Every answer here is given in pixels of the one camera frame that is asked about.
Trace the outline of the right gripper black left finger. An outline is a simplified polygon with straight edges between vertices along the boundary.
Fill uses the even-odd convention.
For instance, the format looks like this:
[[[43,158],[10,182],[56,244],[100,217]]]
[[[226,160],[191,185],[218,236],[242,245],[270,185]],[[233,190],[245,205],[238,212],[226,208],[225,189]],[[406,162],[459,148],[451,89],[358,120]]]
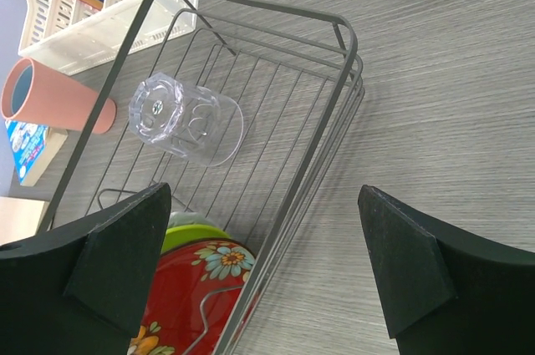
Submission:
[[[160,183],[1,247],[3,354],[125,354],[171,213]]]

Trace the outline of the red floral plate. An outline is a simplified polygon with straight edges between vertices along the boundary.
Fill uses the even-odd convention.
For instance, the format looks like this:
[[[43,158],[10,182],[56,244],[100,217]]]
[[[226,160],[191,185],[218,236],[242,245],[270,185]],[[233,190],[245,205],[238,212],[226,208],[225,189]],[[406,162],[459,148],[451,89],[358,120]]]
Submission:
[[[256,257],[228,239],[164,252],[128,354],[212,354]]]

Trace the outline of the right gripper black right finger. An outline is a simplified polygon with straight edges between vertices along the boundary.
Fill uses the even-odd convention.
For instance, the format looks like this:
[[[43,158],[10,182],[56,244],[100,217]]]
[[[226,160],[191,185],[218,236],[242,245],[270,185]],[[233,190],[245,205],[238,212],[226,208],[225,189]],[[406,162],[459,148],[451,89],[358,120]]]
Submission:
[[[401,354],[532,354],[534,254],[364,185],[359,215],[389,337]]]

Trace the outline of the clear plastic cup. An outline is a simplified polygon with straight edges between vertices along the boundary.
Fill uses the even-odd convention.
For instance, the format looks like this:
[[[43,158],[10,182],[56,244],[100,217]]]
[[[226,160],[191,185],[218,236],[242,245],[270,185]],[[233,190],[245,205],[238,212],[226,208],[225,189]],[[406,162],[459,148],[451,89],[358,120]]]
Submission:
[[[210,167],[237,151],[244,119],[234,99],[157,73],[131,98],[129,129],[146,145]]]

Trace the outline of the light blue plastic cup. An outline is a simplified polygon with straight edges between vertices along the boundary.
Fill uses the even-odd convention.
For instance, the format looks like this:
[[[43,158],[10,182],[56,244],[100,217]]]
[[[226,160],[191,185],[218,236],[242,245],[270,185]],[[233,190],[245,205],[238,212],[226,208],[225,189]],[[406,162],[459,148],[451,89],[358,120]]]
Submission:
[[[32,79],[33,66],[29,65],[19,74],[18,79],[13,85],[11,97],[11,110],[13,114],[16,114],[22,108],[31,88]]]

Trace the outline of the black wire dish rack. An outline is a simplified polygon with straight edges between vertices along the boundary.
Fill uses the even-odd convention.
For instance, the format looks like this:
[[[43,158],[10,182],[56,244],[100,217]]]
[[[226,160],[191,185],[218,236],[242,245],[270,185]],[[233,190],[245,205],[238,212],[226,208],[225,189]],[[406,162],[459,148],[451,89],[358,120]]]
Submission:
[[[99,86],[106,135],[78,134],[42,229],[166,182],[171,208],[204,216],[257,254],[214,348],[233,354],[364,97],[358,39],[343,17],[258,0],[142,0]],[[239,147],[202,166],[143,144],[128,103],[162,72],[233,98]]]

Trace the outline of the pink plastic cup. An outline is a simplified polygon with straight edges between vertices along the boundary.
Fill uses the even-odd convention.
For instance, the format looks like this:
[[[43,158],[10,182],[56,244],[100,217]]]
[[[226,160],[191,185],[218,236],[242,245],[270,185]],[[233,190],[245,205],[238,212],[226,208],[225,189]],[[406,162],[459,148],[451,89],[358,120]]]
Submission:
[[[13,114],[13,86],[19,74],[29,65],[33,66],[32,85],[22,108]],[[98,92],[69,76],[32,58],[21,58],[5,80],[1,94],[1,113],[6,120],[81,131],[98,97]]]

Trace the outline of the green plate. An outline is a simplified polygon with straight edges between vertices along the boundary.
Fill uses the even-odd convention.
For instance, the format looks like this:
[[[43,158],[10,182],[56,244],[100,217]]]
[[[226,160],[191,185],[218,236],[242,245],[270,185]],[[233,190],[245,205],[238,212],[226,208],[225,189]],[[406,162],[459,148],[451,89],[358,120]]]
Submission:
[[[175,247],[183,246],[193,241],[230,237],[225,231],[215,226],[190,224],[171,227],[166,230],[160,253],[164,254]]]

